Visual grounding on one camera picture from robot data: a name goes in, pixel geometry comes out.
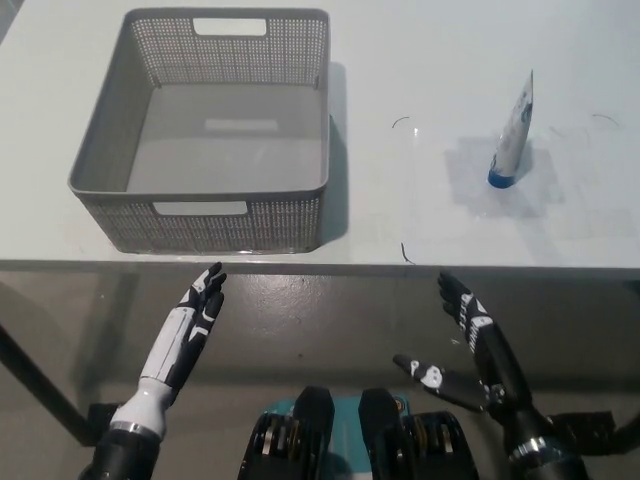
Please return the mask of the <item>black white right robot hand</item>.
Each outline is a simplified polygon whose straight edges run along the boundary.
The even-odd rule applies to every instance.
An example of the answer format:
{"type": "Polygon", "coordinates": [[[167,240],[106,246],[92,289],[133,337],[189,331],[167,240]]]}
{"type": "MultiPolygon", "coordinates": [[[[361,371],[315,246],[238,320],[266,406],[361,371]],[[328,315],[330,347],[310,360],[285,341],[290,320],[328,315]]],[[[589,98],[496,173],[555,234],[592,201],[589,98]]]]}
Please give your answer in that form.
{"type": "Polygon", "coordinates": [[[461,330],[478,378],[396,354],[393,363],[426,392],[499,423],[533,405],[524,373],[498,323],[479,298],[459,279],[442,271],[438,277],[444,311],[461,330]]]}

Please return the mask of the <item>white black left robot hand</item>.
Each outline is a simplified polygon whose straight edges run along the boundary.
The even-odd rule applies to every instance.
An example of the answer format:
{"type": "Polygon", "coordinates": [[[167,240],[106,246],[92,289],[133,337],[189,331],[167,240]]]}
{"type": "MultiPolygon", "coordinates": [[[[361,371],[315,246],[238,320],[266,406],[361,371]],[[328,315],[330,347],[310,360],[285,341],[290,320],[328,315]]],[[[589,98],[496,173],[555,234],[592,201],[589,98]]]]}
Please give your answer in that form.
{"type": "Polygon", "coordinates": [[[169,311],[140,378],[154,379],[177,395],[194,369],[224,303],[221,262],[206,269],[169,311]]]}

